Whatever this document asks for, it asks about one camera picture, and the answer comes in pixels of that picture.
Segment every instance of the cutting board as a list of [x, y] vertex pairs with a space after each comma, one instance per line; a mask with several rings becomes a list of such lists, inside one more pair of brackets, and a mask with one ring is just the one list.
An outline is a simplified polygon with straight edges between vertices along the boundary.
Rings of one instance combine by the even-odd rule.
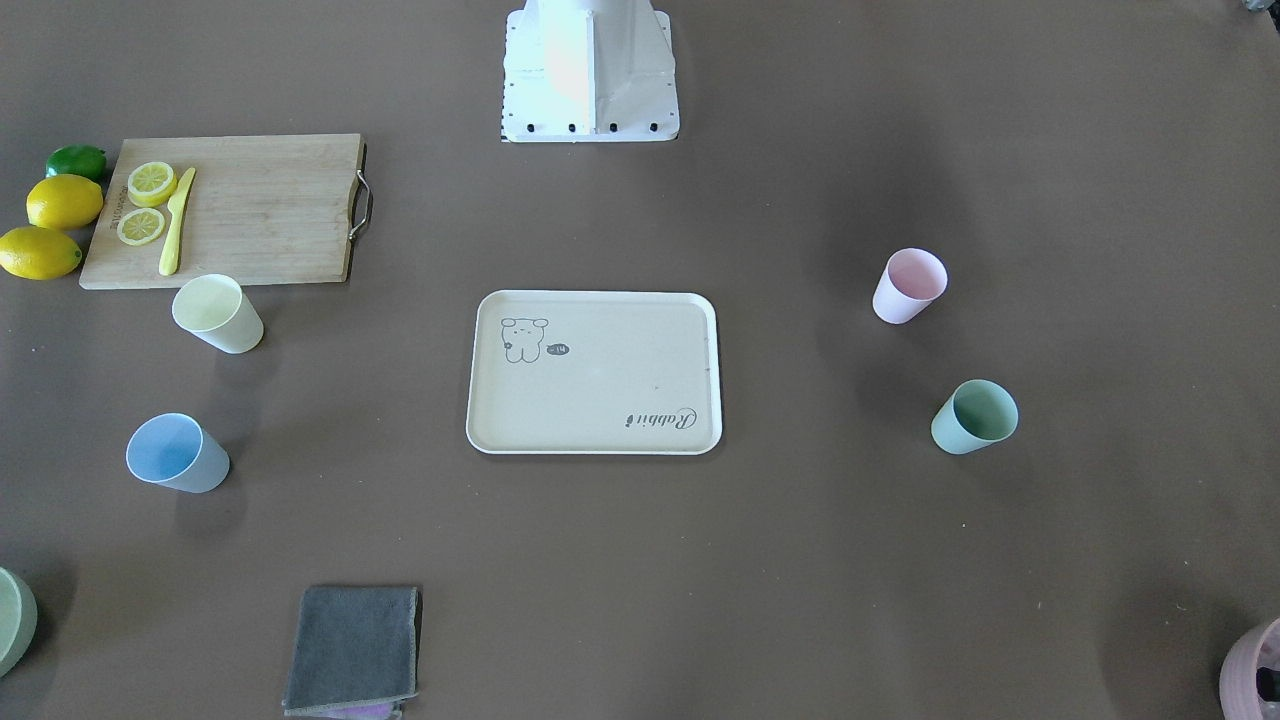
[[[81, 287], [182, 287], [206, 273], [241, 284], [343, 282], [351, 263], [352, 205], [365, 158], [360, 135], [125, 140], [90, 238]], [[196, 168], [182, 224], [178, 272], [161, 275], [164, 236], [129, 246], [115, 234], [134, 210], [128, 178], [152, 160], [180, 176]], [[169, 209], [156, 208], [165, 217]]]

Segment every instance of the lime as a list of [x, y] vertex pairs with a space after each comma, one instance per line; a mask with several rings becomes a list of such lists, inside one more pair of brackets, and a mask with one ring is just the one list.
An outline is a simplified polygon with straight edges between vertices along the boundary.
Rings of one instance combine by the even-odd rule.
[[129, 173], [129, 202], [138, 208], [155, 208], [169, 200], [178, 179], [169, 163], [143, 163]]
[[79, 261], [79, 246], [63, 232], [24, 227], [0, 237], [0, 268], [19, 278], [59, 278], [74, 270]]
[[120, 218], [115, 225], [115, 237], [125, 245], [146, 245], [160, 237], [164, 229], [164, 215], [154, 208], [141, 208]]
[[106, 151], [92, 145], [68, 145], [54, 150], [45, 161], [45, 177], [81, 176], [100, 179], [106, 169]]
[[81, 176], [45, 178], [27, 195], [27, 222], [41, 228], [81, 228], [101, 211], [102, 188]]

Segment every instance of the metal handle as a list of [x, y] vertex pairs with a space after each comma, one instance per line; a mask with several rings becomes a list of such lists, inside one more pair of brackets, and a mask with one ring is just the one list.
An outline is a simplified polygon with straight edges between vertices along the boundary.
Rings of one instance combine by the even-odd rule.
[[[369, 224], [369, 219], [374, 217], [374, 191], [369, 190], [369, 182], [365, 181], [365, 170], [361, 168], [356, 169], [356, 179], [360, 181], [360, 187], [365, 188], [365, 217], [360, 219], [358, 223], [351, 227], [351, 232], [347, 233], [347, 241], [355, 242], [360, 231], [365, 229]], [[356, 219], [356, 204], [351, 204], [351, 219]]]

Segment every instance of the blue cup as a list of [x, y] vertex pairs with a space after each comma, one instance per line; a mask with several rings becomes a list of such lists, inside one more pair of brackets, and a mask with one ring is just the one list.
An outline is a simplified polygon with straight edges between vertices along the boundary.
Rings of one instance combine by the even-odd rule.
[[142, 423], [129, 438], [124, 462], [140, 480], [183, 492], [209, 492], [230, 469], [227, 451], [182, 413]]
[[997, 443], [1018, 428], [1018, 404], [991, 380], [966, 380], [933, 418], [933, 442], [951, 455]]

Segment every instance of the plastic cup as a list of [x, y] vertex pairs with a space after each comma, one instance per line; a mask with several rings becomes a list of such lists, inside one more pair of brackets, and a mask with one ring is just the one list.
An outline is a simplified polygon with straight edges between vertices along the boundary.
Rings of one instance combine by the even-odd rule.
[[0, 568], [0, 676], [13, 669], [36, 634], [36, 597], [22, 578]]
[[1217, 678], [1219, 702], [1226, 720], [1280, 717], [1280, 702], [1267, 702], [1258, 693], [1260, 667], [1280, 667], [1280, 620], [1244, 633], [1226, 653]]
[[182, 413], [142, 423], [129, 438], [124, 462], [140, 480], [183, 492], [209, 492], [230, 469], [227, 451]]
[[900, 325], [929, 306], [947, 288], [947, 269], [936, 255], [906, 247], [890, 255], [876, 286], [872, 307], [881, 320]]
[[951, 455], [997, 443], [1018, 428], [1018, 404], [991, 380], [966, 380], [933, 416], [933, 442]]
[[173, 322], [223, 352], [238, 355], [262, 340], [262, 319], [239, 283], [227, 275], [200, 275], [173, 299]]

